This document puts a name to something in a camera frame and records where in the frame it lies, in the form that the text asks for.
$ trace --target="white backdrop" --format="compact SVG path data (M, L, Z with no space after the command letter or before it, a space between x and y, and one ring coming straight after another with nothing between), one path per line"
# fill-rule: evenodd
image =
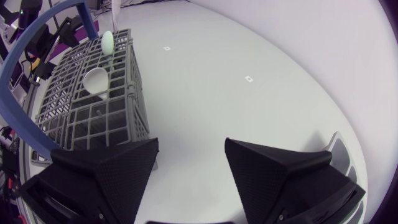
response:
M365 221L398 163L398 48L375 0L192 0L263 36L300 64L350 121L368 170Z

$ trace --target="blue curved arm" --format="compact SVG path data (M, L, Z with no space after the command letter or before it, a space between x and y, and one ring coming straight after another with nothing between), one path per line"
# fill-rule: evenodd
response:
M19 57L23 53L26 45L29 43L33 35L45 24L50 18L60 11L69 7L76 6L83 25L86 29L88 38L93 40L98 37L91 20L90 13L85 4L85 0L68 0L61 2L43 13L38 17L18 38L18 41L12 47L6 60L0 68L0 114L8 125L28 144L32 149L46 159L50 158L52 149L59 149L60 146L45 135L36 124L27 116L24 110L19 106L17 101L11 95L8 89L8 83L12 75L12 71L16 66Z

